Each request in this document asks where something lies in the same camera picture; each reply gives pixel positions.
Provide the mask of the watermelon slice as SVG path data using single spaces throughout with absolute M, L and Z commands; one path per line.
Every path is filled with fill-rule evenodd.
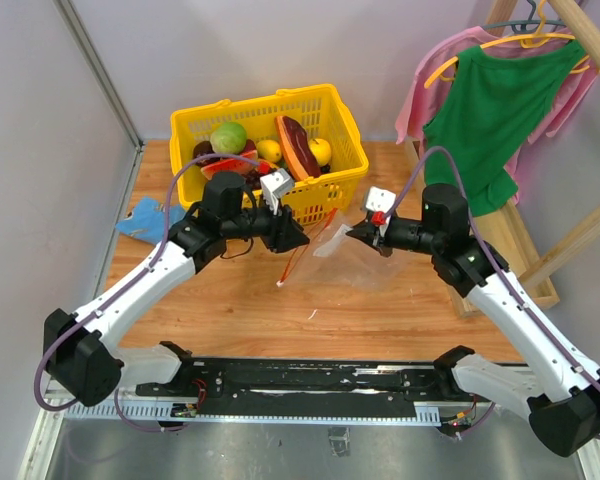
M 237 157 L 213 154 L 210 158 L 200 160 L 197 165 L 200 167 L 202 175 L 207 180 L 211 180 L 216 174 L 222 172 L 245 175 L 259 165 L 259 160 L 255 154 L 238 155 Z

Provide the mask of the clear zip top bag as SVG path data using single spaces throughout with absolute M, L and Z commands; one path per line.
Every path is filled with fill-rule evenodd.
M 381 256 L 350 237 L 350 230 L 349 219 L 337 209 L 310 226 L 309 243 L 293 251 L 276 285 L 379 290 L 411 263 L 410 255 L 404 252 Z

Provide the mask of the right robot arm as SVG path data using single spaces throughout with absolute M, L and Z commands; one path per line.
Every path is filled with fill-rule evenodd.
M 384 257 L 394 250 L 430 256 L 438 277 L 499 328 L 533 373 L 517 374 L 457 346 L 434 362 L 435 392 L 446 400 L 475 394 L 508 409 L 561 457 L 600 435 L 600 366 L 555 327 L 495 248 L 479 239 L 460 190 L 426 187 L 418 220 L 397 216 L 396 205 L 394 193 L 370 188 L 365 217 L 349 236 Z

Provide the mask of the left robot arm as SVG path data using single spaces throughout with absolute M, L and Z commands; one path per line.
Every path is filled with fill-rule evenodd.
M 121 339 L 154 304 L 176 286 L 221 257 L 232 239 L 260 239 L 273 253 L 308 244 L 282 198 L 294 182 L 284 170 L 260 180 L 262 197 L 242 205 L 249 190 L 242 176 L 221 172 L 203 189 L 200 201 L 170 225 L 167 236 L 122 280 L 86 305 L 67 313 L 54 310 L 44 322 L 43 358 L 48 373 L 86 407 L 123 386 L 158 383 L 170 394 L 187 393 L 194 371 L 174 347 L 122 349 Z

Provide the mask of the papaya half slice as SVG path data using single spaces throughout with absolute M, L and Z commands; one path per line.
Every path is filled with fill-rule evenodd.
M 309 147 L 306 130 L 295 119 L 279 115 L 275 118 L 282 156 L 296 181 L 318 178 L 321 170 Z

